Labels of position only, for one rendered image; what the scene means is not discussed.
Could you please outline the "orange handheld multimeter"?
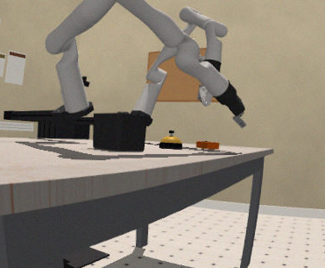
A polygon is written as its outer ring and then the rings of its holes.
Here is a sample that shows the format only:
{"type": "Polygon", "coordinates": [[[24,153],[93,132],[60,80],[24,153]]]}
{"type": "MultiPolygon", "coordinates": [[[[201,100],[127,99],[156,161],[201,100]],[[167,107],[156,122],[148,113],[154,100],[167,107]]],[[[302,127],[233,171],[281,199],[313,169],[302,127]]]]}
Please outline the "orange handheld multimeter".
{"type": "Polygon", "coordinates": [[[214,143],[214,142],[201,142],[201,141],[196,141],[196,147],[197,148],[204,148],[204,149],[219,149],[219,143],[214,143]]]}

